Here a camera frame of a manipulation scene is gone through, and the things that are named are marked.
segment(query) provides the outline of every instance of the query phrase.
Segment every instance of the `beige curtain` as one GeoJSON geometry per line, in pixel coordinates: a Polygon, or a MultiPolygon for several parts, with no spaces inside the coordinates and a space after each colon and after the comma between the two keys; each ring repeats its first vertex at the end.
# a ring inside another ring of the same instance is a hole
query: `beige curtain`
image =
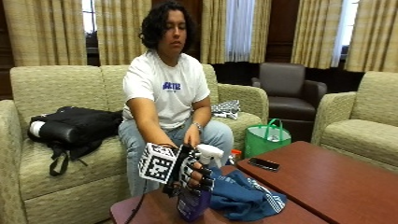
{"type": "Polygon", "coordinates": [[[145,52],[139,34],[152,1],[96,0],[95,7],[101,65],[131,64],[145,52]]]}
{"type": "Polygon", "coordinates": [[[344,0],[300,1],[292,63],[301,63],[310,68],[332,67],[342,2],[344,0]]]}
{"type": "Polygon", "coordinates": [[[226,0],[202,0],[200,61],[225,63],[226,0]]]}
{"type": "Polygon", "coordinates": [[[398,72],[398,0],[361,0],[346,69],[398,72]]]}
{"type": "Polygon", "coordinates": [[[16,66],[87,64],[81,1],[3,0],[16,66]]]}
{"type": "Polygon", "coordinates": [[[272,0],[256,0],[249,63],[264,63],[269,36],[272,0]]]}

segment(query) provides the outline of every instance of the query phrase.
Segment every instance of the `dark leather armchair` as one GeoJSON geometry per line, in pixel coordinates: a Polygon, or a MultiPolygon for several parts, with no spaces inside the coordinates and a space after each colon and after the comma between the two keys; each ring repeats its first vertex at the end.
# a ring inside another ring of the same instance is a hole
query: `dark leather armchair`
{"type": "Polygon", "coordinates": [[[312,142],[316,110],[328,92],[326,84],[305,80],[306,69],[297,63],[262,63],[253,86],[266,91],[269,119],[281,119],[293,142],[312,142]]]}

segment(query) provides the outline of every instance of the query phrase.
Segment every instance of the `wristwatch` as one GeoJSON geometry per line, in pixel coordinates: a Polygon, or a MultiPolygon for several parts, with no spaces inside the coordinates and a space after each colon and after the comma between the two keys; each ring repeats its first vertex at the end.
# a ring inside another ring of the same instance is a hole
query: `wristwatch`
{"type": "Polygon", "coordinates": [[[197,122],[193,122],[192,124],[197,125],[197,127],[198,127],[198,133],[201,133],[201,125],[197,122]]]}

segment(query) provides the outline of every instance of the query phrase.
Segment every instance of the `curly dark hair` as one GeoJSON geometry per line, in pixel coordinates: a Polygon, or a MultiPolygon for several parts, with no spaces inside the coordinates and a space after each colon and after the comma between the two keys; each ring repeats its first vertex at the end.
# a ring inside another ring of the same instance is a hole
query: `curly dark hair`
{"type": "Polygon", "coordinates": [[[167,31],[167,20],[169,15],[169,10],[179,10],[184,14],[185,27],[187,27],[187,40],[183,48],[183,52],[189,50],[192,44],[194,43],[196,35],[196,24],[192,20],[192,17],[185,9],[185,7],[176,1],[167,1],[156,5],[141,24],[141,33],[140,39],[143,44],[149,49],[157,49],[159,43],[164,37],[167,31]]]}

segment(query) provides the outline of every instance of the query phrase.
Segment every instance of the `black backpack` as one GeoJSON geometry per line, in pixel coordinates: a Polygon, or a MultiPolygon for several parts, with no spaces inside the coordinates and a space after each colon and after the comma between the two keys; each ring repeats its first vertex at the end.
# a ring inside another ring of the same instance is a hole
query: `black backpack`
{"type": "Polygon", "coordinates": [[[100,147],[107,137],[117,135],[121,122],[123,111],[109,112],[75,106],[64,106],[53,114],[32,117],[28,137],[35,142],[45,143],[53,151],[49,174],[63,175],[69,160],[80,161],[87,166],[80,158],[100,147]],[[33,131],[37,123],[41,123],[39,132],[37,129],[33,131]],[[55,168],[61,157],[65,158],[57,172],[55,168]]]}

